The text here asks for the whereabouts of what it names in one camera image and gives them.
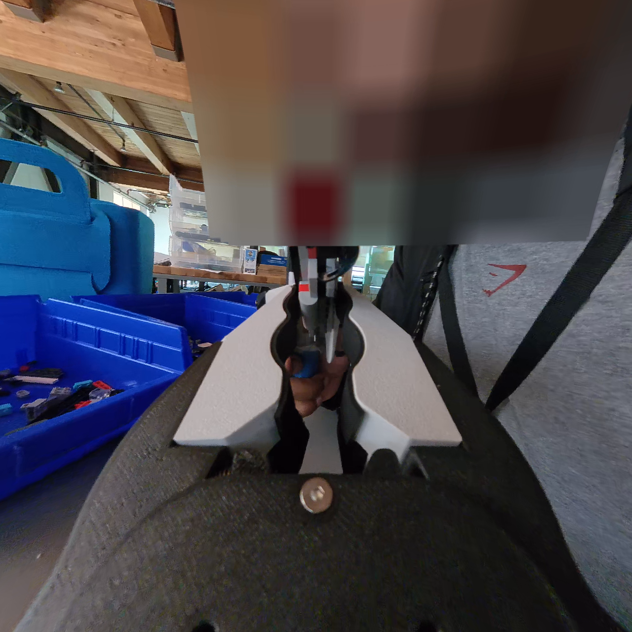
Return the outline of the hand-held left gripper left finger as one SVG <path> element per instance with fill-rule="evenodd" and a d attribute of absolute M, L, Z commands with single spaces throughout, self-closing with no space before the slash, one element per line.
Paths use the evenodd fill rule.
<path fill-rule="evenodd" d="M 296 286 L 273 289 L 265 304 L 217 346 L 208 370 L 180 422 L 178 446 L 300 447 L 300 418 L 290 410 L 289 385 L 277 350 Z"/>

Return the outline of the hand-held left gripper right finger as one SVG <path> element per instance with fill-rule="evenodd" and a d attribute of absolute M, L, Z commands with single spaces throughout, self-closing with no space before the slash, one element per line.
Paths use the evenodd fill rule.
<path fill-rule="evenodd" d="M 343 289 L 350 299 L 344 446 L 358 446 L 368 459 L 389 449 L 401 464 L 412 447 L 459 446 L 462 436 L 411 336 L 358 291 Z"/>

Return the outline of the toy brick assembly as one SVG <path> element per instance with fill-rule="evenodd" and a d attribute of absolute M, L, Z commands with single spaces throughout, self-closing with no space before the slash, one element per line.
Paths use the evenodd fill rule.
<path fill-rule="evenodd" d="M 296 286 L 301 309 L 298 352 L 309 363 L 315 356 L 330 364 L 336 357 L 341 319 L 337 290 L 342 247 L 289 247 L 288 279 Z"/>

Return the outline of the person's right hand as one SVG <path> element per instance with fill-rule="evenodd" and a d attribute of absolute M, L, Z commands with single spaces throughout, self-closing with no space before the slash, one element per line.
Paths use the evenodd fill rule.
<path fill-rule="evenodd" d="M 321 363 L 321 368 L 312 377 L 296 377 L 302 370 L 302 360 L 292 355 L 285 362 L 285 369 L 291 376 L 290 385 L 295 408 L 302 418 L 314 414 L 322 405 L 334 409 L 341 397 L 342 384 L 350 362 L 341 350 L 335 352 L 332 362 Z"/>

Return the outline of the blue plastic bin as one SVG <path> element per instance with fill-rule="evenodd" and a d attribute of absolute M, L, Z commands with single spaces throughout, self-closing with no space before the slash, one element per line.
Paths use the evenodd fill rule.
<path fill-rule="evenodd" d="M 92 308 L 129 312 L 139 319 L 179 326 L 191 339 L 202 343 L 221 341 L 257 310 L 257 295 L 242 291 L 73 296 L 71 299 Z"/>
<path fill-rule="evenodd" d="M 54 385 L 24 385 L 29 397 L 1 397 L 12 407 L 1 416 L 1 498 L 80 459 L 125 434 L 147 407 L 190 366 L 186 330 L 100 305 L 1 297 L 1 370 L 57 368 L 56 384 L 102 381 L 112 398 L 42 422 L 27 423 L 25 402 L 49 395 Z"/>

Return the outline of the wooden workbench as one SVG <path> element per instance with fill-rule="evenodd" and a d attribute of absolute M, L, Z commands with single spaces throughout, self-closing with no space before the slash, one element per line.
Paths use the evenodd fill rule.
<path fill-rule="evenodd" d="M 276 289 L 287 283 L 287 277 L 262 276 L 217 272 L 205 269 L 193 269 L 166 265 L 154 265 L 154 290 L 158 294 L 177 294 L 185 292 L 212 291 L 221 286 L 224 290 L 241 288 L 247 292 L 261 289 Z"/>

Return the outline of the grey sweatshirt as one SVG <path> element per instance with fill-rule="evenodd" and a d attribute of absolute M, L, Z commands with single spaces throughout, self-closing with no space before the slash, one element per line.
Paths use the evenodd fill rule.
<path fill-rule="evenodd" d="M 457 247 L 478 397 L 539 478 L 581 572 L 631 630 L 631 125 L 586 241 Z"/>

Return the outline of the blue felt bag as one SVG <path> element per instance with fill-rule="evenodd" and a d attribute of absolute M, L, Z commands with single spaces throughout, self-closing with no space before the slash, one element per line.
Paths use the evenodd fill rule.
<path fill-rule="evenodd" d="M 1 184 L 1 296 L 98 294 L 111 280 L 111 224 L 85 181 L 47 148 L 1 140 L 1 158 L 47 169 L 60 192 Z"/>
<path fill-rule="evenodd" d="M 105 213 L 111 226 L 110 278 L 98 295 L 152 293 L 154 223 L 136 209 L 108 201 L 91 200 L 91 210 Z"/>

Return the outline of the pile of loose toy bricks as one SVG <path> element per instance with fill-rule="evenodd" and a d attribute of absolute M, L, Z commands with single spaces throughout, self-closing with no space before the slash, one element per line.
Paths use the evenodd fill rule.
<path fill-rule="evenodd" d="M 60 368 L 35 362 L 1 370 L 1 417 L 20 413 L 28 425 L 81 410 L 124 392 L 101 380 L 66 382 Z"/>

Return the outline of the clear plastic drawer organizer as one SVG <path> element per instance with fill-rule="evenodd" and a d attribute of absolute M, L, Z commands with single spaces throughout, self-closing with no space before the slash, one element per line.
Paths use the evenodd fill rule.
<path fill-rule="evenodd" d="M 244 247 L 215 236 L 203 192 L 183 188 L 170 176 L 170 261 L 175 267 L 241 273 Z"/>

